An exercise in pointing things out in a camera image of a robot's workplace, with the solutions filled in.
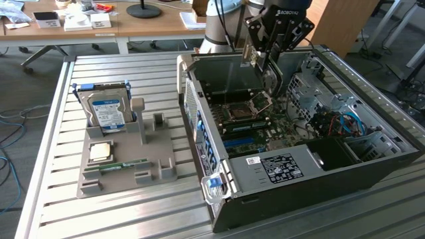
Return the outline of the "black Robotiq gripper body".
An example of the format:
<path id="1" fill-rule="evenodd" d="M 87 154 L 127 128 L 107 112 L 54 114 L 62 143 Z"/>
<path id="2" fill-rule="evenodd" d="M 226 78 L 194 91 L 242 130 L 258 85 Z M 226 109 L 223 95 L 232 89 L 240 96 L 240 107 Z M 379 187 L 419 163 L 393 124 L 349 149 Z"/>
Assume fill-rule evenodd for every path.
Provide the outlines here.
<path id="1" fill-rule="evenodd" d="M 300 24 L 307 18 L 311 5 L 311 0 L 266 0 L 260 12 L 262 23 L 275 24 L 280 20 L 283 23 Z"/>

